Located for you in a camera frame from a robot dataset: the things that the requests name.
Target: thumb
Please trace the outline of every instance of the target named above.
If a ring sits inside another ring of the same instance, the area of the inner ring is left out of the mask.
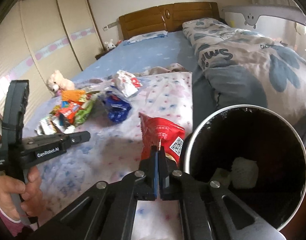
[[[26,185],[18,179],[9,176],[0,176],[0,193],[9,194],[17,193],[23,194],[26,191]]]

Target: hand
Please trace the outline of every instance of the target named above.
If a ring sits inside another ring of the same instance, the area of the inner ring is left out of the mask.
[[[21,194],[24,202],[21,208],[30,217],[36,217],[41,214],[45,207],[45,201],[42,200],[42,191],[40,172],[36,166],[28,172],[29,182],[25,185],[21,180],[9,176],[0,176],[0,208],[13,220],[20,220],[20,216],[12,202],[10,193]]]

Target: stuffed toy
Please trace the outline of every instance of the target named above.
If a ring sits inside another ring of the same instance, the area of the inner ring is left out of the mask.
[[[60,96],[63,90],[74,90],[74,83],[62,76],[60,71],[55,70],[54,73],[47,80],[47,86],[54,95]]]
[[[113,39],[110,39],[109,42],[105,42],[104,43],[106,45],[106,50],[111,50],[115,48],[115,45],[113,44]]]

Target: silver rim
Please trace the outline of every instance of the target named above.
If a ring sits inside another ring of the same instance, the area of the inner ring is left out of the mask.
[[[281,117],[279,114],[267,109],[267,108],[264,108],[264,107],[260,107],[260,106],[253,106],[253,105],[235,105],[235,106],[228,106],[228,107],[225,107],[225,108],[222,108],[216,112],[214,112],[213,114],[209,115],[208,117],[206,117],[203,122],[200,123],[200,125],[196,128],[196,130],[194,131],[190,141],[189,141],[189,144],[188,144],[188,147],[185,151],[185,157],[184,157],[184,172],[186,173],[190,173],[190,157],[191,157],[191,151],[192,151],[192,147],[193,147],[193,142],[195,141],[197,135],[199,134],[200,130],[202,129],[202,127],[210,120],[212,119],[214,116],[218,115],[219,113],[223,112],[223,111],[226,111],[226,110],[229,110],[229,109],[233,109],[233,108],[239,108],[239,107],[251,107],[251,108],[257,108],[257,109],[261,109],[261,110],[264,110],[266,112],[269,112],[275,116],[277,116],[278,118],[280,118],[282,121],[284,121],[289,128],[291,128],[292,132],[294,133],[294,135],[296,136],[297,140],[299,141],[299,143],[301,144],[301,147],[302,147],[302,150],[303,150],[303,155],[304,155],[304,159],[305,159],[305,163],[306,163],[306,150],[305,150],[305,147],[304,147],[304,144],[301,140],[301,138],[299,137],[298,133],[296,132],[296,130],[293,128],[293,126],[291,126],[291,124],[286,121],[283,117]],[[290,221],[291,219],[294,217],[294,215],[296,214],[296,212],[298,211],[300,205],[302,204],[302,201],[304,199],[304,196],[305,196],[305,193],[306,193],[306,179],[305,179],[305,185],[304,185],[304,190],[303,190],[303,193],[302,193],[302,197],[296,207],[296,209],[294,210],[294,212],[292,213],[292,215],[288,218],[288,220],[286,220],[286,222],[284,224],[282,224],[279,228],[277,228],[278,231],[282,230]]]

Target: beige stuffed animal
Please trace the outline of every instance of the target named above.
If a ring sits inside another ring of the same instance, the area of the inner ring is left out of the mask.
[[[63,90],[74,90],[74,83],[62,76],[60,71],[55,70],[54,73],[47,80],[48,88],[54,92],[56,96],[61,94]]]

